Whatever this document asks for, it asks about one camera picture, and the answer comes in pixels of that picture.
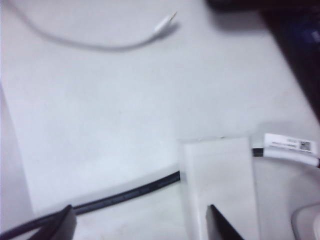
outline black cable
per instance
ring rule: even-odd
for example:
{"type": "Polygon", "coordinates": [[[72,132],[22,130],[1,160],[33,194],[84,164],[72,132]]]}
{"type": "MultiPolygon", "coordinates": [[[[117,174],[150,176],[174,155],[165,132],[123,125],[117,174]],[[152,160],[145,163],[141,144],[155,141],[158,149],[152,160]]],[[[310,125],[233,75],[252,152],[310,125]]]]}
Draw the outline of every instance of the black cable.
{"type": "MultiPolygon", "coordinates": [[[[254,157],[263,157],[263,148],[253,148],[252,149],[252,155],[254,157]]],[[[95,210],[99,210],[105,207],[109,207],[115,204],[122,203],[124,201],[134,199],[137,197],[140,197],[142,195],[151,193],[153,191],[156,191],[158,189],[161,189],[165,186],[168,186],[170,184],[173,184],[175,182],[180,181],[180,173],[179,171],[176,171],[168,176],[165,176],[159,180],[150,182],[148,184],[145,184],[143,186],[136,187],[134,189],[124,191],[121,193],[118,193],[116,195],[112,195],[109,197],[105,197],[102,199],[98,199],[95,201],[87,202],[78,206],[74,206],[73,209],[75,211],[76,215],[81,215],[85,213],[89,213],[95,210]]],[[[31,230],[40,228],[44,226],[45,224],[48,224],[52,219],[55,217],[57,213],[52,213],[40,218],[37,218],[35,220],[26,222],[20,226],[17,226],[15,228],[12,228],[8,231],[5,231],[0,235],[0,240],[9,240],[12,238],[15,238],[21,234],[25,234],[31,230]]]]}

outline cable label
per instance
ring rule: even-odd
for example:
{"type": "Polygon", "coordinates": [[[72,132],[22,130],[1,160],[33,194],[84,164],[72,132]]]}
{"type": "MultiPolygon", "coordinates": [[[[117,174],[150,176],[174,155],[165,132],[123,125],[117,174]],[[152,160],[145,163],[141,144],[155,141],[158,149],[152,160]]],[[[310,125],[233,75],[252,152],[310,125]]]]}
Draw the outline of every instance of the cable label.
{"type": "Polygon", "coordinates": [[[264,135],[263,156],[290,159],[310,165],[317,165],[318,150],[315,141],[291,136],[266,133],[264,135]]]}

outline white desk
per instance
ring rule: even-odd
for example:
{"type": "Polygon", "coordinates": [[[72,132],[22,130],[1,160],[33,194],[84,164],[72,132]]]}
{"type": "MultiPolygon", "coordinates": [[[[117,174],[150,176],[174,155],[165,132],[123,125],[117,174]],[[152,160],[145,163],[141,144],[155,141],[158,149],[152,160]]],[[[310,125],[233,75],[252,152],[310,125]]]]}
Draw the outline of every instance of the white desk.
{"type": "MultiPolygon", "coordinates": [[[[261,147],[274,132],[320,143],[315,115],[256,12],[213,14],[200,0],[15,4],[48,33],[105,45],[134,42],[178,11],[172,35],[115,53],[48,41],[2,4],[2,109],[16,145],[1,160],[19,152],[35,216],[177,170],[177,139],[252,135],[261,147]]],[[[179,191],[81,216],[75,239],[185,239],[179,191]]]]}

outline qr code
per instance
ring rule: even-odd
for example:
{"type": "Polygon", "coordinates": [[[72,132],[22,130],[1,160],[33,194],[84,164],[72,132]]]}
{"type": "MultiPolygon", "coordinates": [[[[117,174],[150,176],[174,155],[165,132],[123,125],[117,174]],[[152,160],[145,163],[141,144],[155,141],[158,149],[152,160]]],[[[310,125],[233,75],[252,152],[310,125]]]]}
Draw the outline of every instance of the qr code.
{"type": "Polygon", "coordinates": [[[300,149],[301,150],[307,150],[310,151],[311,150],[311,144],[308,141],[300,141],[300,149]]]}

